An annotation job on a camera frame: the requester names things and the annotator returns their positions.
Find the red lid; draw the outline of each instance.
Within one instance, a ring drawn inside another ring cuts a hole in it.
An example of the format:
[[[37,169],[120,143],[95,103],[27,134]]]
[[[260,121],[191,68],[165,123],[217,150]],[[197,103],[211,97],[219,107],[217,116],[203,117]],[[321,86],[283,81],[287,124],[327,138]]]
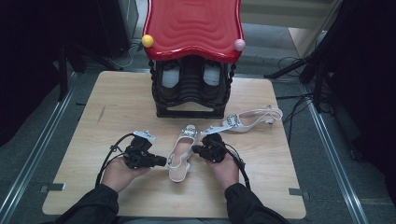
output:
[[[200,55],[221,63],[235,63],[243,39],[239,18],[241,0],[148,0],[143,35],[154,44],[145,48],[148,57],[167,61]]]

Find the black sleeve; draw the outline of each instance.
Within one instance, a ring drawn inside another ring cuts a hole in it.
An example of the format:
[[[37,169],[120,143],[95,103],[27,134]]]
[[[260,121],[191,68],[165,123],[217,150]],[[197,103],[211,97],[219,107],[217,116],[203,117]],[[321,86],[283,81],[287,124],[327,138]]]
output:
[[[277,212],[265,207],[244,185],[237,183],[225,190],[228,217],[232,223],[289,223]]]
[[[55,220],[55,223],[111,223],[119,212],[119,194],[106,185],[98,185]]]

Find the white sandal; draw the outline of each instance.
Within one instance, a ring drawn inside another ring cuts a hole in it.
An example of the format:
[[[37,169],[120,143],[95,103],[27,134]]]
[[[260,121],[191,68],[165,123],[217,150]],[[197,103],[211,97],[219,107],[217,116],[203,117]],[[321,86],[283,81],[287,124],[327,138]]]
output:
[[[222,122],[222,127],[210,127],[201,132],[202,135],[219,133],[222,131],[233,131],[238,133],[245,133],[258,123],[274,123],[276,120],[282,119],[283,112],[278,108],[272,108],[270,105],[265,105],[263,109],[255,109],[245,111],[239,114],[230,115]]]
[[[169,169],[169,178],[174,182],[181,182],[186,178],[190,169],[187,160],[192,154],[191,146],[195,143],[196,135],[195,126],[187,125],[181,131],[173,150],[169,153],[166,166]]]

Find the hand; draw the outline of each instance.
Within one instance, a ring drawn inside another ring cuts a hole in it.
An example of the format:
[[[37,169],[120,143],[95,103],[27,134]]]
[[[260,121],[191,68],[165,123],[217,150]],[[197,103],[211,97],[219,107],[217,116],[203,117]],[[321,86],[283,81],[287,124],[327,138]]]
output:
[[[124,161],[123,157],[114,159],[105,169],[105,173],[102,178],[102,184],[114,189],[117,193],[120,193],[132,180],[140,175],[148,173],[150,168],[137,168],[130,169]]]
[[[230,154],[227,153],[224,160],[219,163],[205,161],[224,190],[235,183],[239,183],[239,168]]]

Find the yellow ball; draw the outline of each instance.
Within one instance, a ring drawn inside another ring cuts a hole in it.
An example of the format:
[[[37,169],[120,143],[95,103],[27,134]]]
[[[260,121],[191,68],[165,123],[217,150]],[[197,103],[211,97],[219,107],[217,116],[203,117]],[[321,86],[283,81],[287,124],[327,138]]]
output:
[[[154,44],[154,39],[152,38],[151,35],[143,35],[142,44],[146,48],[150,48]]]

